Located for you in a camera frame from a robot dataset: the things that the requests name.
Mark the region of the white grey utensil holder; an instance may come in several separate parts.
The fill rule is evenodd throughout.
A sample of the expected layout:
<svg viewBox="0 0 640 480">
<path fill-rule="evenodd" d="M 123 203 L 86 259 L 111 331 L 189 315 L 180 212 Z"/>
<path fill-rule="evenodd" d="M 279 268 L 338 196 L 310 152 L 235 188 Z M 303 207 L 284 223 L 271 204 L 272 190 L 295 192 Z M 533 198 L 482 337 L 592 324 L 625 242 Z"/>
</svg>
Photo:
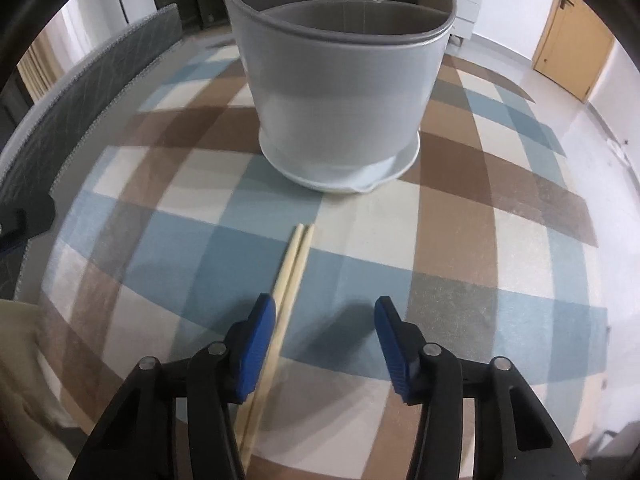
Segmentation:
<svg viewBox="0 0 640 480">
<path fill-rule="evenodd" d="M 280 174 L 326 193 L 402 176 L 457 13 L 456 0 L 224 0 Z"/>
</svg>

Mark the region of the wooden door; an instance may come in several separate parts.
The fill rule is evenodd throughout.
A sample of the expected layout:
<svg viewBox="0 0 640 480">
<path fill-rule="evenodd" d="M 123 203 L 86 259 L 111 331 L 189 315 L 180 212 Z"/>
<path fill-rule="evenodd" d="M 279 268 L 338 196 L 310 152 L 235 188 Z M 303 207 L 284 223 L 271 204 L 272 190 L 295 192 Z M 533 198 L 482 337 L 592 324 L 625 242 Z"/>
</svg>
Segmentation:
<svg viewBox="0 0 640 480">
<path fill-rule="evenodd" d="M 614 35 L 584 0 L 552 0 L 533 69 L 585 103 L 614 46 Z"/>
</svg>

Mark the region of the grey bed frame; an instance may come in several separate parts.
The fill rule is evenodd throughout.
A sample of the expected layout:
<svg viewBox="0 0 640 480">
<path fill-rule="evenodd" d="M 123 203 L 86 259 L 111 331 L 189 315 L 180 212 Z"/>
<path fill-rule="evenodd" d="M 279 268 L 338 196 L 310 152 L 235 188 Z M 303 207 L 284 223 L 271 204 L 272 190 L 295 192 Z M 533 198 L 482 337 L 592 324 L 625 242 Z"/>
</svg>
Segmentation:
<svg viewBox="0 0 640 480">
<path fill-rule="evenodd" d="M 143 102 L 197 53 L 198 45 L 194 40 L 177 42 L 128 82 L 90 124 L 72 154 L 67 157 L 49 192 L 55 204 L 52 226 L 20 248 L 20 272 L 10 295 L 12 299 L 28 304 L 38 302 L 54 243 L 91 169 L 105 148 L 122 142 L 126 125 Z"/>
</svg>

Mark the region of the plaid checkered rug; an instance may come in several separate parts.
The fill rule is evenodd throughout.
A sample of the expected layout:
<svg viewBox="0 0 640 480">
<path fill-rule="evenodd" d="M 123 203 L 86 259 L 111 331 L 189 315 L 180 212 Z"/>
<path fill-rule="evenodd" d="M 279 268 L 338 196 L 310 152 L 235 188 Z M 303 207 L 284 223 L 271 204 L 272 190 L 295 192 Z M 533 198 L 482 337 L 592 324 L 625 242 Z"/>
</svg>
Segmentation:
<svg viewBox="0 0 640 480">
<path fill-rule="evenodd" d="M 90 429 L 142 356 L 192 356 L 276 281 L 296 226 L 314 238 L 248 474 L 400 479 L 419 412 L 390 385 L 373 327 L 389 296 L 456 356 L 506 356 L 576 455 L 606 361 L 597 239 L 536 101 L 448 56 L 400 179 L 329 195 L 285 179 L 258 146 L 236 47 L 200 54 L 98 158 L 56 240 L 40 302 L 42 367 Z"/>
</svg>

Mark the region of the dark grey quilted mattress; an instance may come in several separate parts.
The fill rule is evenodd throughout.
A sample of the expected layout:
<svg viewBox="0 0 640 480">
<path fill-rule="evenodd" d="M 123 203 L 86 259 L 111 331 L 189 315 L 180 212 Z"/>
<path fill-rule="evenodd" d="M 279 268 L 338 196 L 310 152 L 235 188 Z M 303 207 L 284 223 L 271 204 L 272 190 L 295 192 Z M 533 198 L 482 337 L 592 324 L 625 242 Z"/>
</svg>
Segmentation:
<svg viewBox="0 0 640 480">
<path fill-rule="evenodd" d="M 1 201 L 50 190 L 91 124 L 140 73 L 182 38 L 171 4 L 101 44 L 38 101 L 1 152 Z"/>
</svg>

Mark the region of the beige curtain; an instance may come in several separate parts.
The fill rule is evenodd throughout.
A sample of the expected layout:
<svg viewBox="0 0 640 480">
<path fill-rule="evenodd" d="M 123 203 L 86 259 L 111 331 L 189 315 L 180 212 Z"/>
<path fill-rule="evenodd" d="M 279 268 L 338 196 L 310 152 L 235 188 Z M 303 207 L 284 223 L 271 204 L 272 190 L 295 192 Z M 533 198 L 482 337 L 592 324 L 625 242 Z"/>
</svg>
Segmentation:
<svg viewBox="0 0 640 480">
<path fill-rule="evenodd" d="M 42 99 L 63 76 L 46 32 L 40 32 L 17 64 L 22 81 L 34 102 Z"/>
</svg>

